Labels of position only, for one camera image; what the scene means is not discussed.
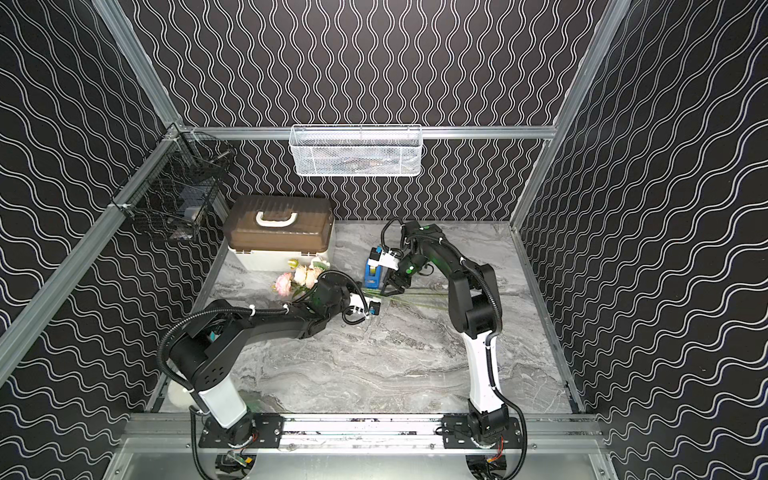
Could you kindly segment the blue tape dispenser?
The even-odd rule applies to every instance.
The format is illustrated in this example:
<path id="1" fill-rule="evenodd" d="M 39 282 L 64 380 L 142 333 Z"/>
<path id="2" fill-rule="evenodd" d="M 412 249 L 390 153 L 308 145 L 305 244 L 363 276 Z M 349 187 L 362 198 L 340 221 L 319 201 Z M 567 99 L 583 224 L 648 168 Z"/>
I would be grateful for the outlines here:
<path id="1" fill-rule="evenodd" d="M 368 258 L 365 265 L 363 286 L 367 289 L 380 289 L 381 280 L 384 276 L 385 268 L 377 259 Z"/>

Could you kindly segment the pink flower bouquet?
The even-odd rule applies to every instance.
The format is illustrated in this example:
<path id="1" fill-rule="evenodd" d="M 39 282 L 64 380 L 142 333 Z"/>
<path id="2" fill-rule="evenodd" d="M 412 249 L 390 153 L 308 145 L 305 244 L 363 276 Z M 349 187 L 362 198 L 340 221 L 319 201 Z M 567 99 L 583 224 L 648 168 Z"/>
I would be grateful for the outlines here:
<path id="1" fill-rule="evenodd" d="M 298 259 L 289 259 L 287 268 L 285 273 L 275 279 L 272 290 L 282 298 L 297 300 L 317 284 L 321 273 L 330 270 L 330 263 L 313 259 L 308 265 L 304 265 Z M 416 289 L 394 294 L 390 299 L 396 303 L 446 310 L 448 294 L 430 289 Z"/>

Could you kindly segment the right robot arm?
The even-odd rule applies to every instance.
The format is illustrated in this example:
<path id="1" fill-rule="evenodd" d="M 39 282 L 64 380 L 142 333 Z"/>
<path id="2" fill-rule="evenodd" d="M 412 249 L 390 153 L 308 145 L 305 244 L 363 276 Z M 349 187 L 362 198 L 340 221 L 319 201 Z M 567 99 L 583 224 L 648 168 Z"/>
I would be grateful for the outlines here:
<path id="1" fill-rule="evenodd" d="M 497 442 L 511 424 L 510 414 L 519 414 L 521 409 L 501 390 L 496 345 L 503 331 L 503 315 L 494 268 L 461 253 L 434 224 L 402 221 L 399 246 L 381 248 L 398 260 L 381 281 L 379 293 L 383 296 L 403 294 L 412 278 L 427 266 L 447 280 L 449 319 L 464 342 L 470 370 L 470 435 L 479 445 Z"/>

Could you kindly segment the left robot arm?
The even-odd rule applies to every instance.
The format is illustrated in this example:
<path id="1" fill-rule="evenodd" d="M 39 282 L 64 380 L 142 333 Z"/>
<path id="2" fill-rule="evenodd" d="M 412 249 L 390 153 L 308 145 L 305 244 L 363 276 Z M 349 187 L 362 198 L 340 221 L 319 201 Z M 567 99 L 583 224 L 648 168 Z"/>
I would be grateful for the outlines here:
<path id="1" fill-rule="evenodd" d="M 268 340 L 307 339 L 337 316 L 358 324 L 369 313 L 360 285 L 344 272 L 329 270 L 279 308 L 236 307 L 224 300 L 210 303 L 164 334 L 157 364 L 191 395 L 195 416 L 211 417 L 209 430 L 219 430 L 228 446 L 242 447 L 256 434 L 253 414 L 231 379 L 244 348 Z"/>

